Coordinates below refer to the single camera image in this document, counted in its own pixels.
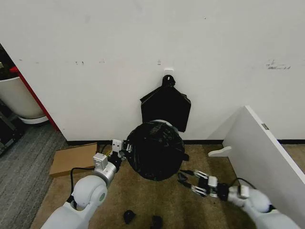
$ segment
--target baseboard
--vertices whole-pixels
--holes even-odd
[[[221,145],[223,140],[183,140],[185,145]]]
[[[95,140],[95,141],[67,141],[69,146],[81,146],[84,144],[97,143],[99,145],[110,145],[112,143],[111,140]]]
[[[305,144],[305,139],[278,139],[281,144],[300,145]]]
[[[111,144],[111,140],[99,140],[99,141],[67,141],[70,146],[80,146],[89,143],[97,142],[100,145]],[[185,145],[221,145],[223,140],[183,140]],[[278,139],[280,144],[292,144],[299,145],[305,144],[305,139]]]
[[[111,144],[111,140],[99,140],[99,141],[67,141],[70,146],[80,146],[84,144],[90,144],[97,142],[100,145]],[[223,140],[183,140],[185,145],[221,145]]]

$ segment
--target black garbage bag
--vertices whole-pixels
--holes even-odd
[[[132,146],[126,155],[129,164],[146,179],[167,179],[178,172],[183,160],[188,160],[178,131],[163,122],[139,125],[129,134],[127,143]]]

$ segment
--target cardboard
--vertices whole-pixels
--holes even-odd
[[[51,177],[61,177],[69,175],[74,167],[92,168],[94,167],[92,157],[97,152],[97,143],[58,150],[55,152],[49,175]],[[73,173],[84,171],[75,169]]]

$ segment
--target floor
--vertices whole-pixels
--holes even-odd
[[[305,145],[285,145],[285,149],[305,171]],[[187,145],[190,161],[183,162],[182,169],[199,169],[229,183],[235,178],[227,158],[210,158],[208,152],[222,146]],[[89,173],[76,174],[77,179]],[[54,179],[46,198],[35,218],[32,229],[38,229],[49,215],[67,199],[70,193],[69,176]],[[131,209],[137,216],[125,225],[122,215]],[[124,162],[112,182],[103,206],[98,208],[90,221],[90,229],[100,228],[149,228],[151,217],[159,215],[164,229],[254,229],[249,217],[231,203],[212,197],[202,198],[177,182],[176,176],[162,182],[145,180]]]
[[[70,193],[70,177],[52,181],[48,172],[54,152],[66,146],[64,137],[51,125],[30,127],[0,157],[0,229],[38,229],[64,203]],[[181,168],[199,169],[217,176],[221,182],[231,182],[235,174],[228,159],[207,157],[208,152],[221,147],[186,146],[190,161],[183,162]],[[305,145],[284,148],[304,172]],[[76,174],[75,182],[88,174]],[[122,215],[128,209],[137,216],[130,225],[125,225]],[[179,184],[175,176],[162,182],[145,180],[127,161],[122,163],[89,228],[149,228],[152,215],[162,216],[165,229],[254,228],[249,217],[236,206],[211,197],[202,198]]]
[[[27,229],[47,193],[55,150],[66,145],[50,124],[29,127],[0,157],[0,228]]]

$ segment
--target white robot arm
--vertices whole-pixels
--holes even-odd
[[[178,181],[181,184],[202,197],[210,195],[234,203],[249,215],[257,229],[300,229],[292,219],[275,209],[269,198],[257,189],[245,185],[229,187],[218,183],[216,177],[198,170],[181,171],[199,178],[198,186],[194,186],[187,183],[187,177],[179,173]]]
[[[261,191],[241,185],[229,188],[228,201],[244,210],[258,229],[299,229],[286,215],[271,208],[269,198]]]
[[[89,220],[107,196],[107,187],[118,171],[122,157],[119,151],[122,142],[113,140],[110,160],[104,154],[93,157],[93,175],[80,179],[63,206],[56,209],[42,226],[42,229],[87,229]]]

